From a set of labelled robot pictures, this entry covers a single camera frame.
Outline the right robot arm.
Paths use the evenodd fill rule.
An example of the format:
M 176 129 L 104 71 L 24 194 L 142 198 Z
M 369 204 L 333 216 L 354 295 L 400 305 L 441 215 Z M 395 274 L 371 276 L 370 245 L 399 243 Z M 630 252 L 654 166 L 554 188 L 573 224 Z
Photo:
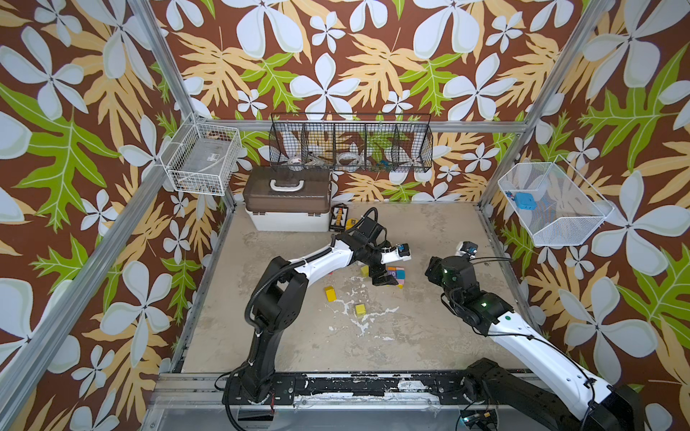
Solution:
M 639 394 L 585 370 L 534 330 L 505 300 L 481 289 L 468 255 L 433 257 L 425 271 L 441 301 L 475 334 L 519 359 L 544 384 L 540 389 L 481 359 L 466 370 L 477 391 L 550 430 L 642 430 Z

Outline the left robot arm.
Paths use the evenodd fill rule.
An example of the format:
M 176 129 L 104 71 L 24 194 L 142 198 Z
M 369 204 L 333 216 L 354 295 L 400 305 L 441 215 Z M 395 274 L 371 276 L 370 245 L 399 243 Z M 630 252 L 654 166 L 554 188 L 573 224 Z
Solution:
M 275 358 L 282 333 L 296 321 L 307 289 L 321 278 L 357 262 L 368 267 L 374 286 L 395 286 L 396 278 L 387 267 L 411 260 L 408 244 L 391 244 L 379 235 L 386 228 L 366 213 L 352 228 L 333 235 L 325 247 L 305 257 L 274 258 L 262 274 L 244 310 L 245 321 L 253 327 L 248 357 L 230 373 L 228 382 L 251 402 L 262 402 L 271 390 Z

